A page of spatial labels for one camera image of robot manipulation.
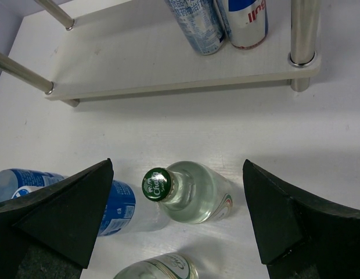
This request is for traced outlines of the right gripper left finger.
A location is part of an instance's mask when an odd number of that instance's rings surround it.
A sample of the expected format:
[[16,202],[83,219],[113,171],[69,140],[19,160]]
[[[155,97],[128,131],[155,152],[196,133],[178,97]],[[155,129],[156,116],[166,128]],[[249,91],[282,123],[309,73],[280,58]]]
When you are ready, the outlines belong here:
[[91,259],[113,175],[106,159],[0,202],[0,278],[80,278]]

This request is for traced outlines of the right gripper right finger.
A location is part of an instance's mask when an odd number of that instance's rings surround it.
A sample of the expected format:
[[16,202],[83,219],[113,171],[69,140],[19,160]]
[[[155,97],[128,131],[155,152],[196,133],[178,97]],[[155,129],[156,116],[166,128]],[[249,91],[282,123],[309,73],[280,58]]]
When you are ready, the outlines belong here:
[[243,184],[270,278],[360,278],[360,210],[293,186],[249,160]]

